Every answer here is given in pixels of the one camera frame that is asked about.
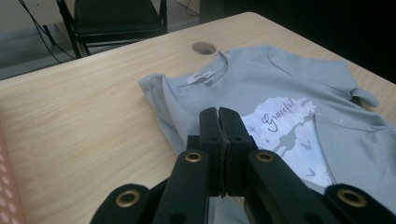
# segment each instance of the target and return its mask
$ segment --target floor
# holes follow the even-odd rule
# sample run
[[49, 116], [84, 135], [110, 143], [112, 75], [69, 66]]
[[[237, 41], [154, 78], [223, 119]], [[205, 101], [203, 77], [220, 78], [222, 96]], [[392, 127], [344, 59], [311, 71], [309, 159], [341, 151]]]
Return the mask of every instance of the floor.
[[[159, 7], [160, 0], [152, 2], [156, 8]], [[199, 24], [199, 18], [192, 16], [194, 13], [190, 13], [178, 1], [168, 0], [167, 6], [169, 32]], [[51, 45], [50, 40], [43, 35], [48, 46], [46, 48], [34, 26], [31, 29], [0, 33], [0, 80], [54, 66], [59, 64], [57, 61], [65, 63], [74, 60], [69, 56], [75, 56], [72, 46], [58, 27], [55, 24], [48, 27], [59, 48]], [[92, 54], [107, 49], [92, 49]]]

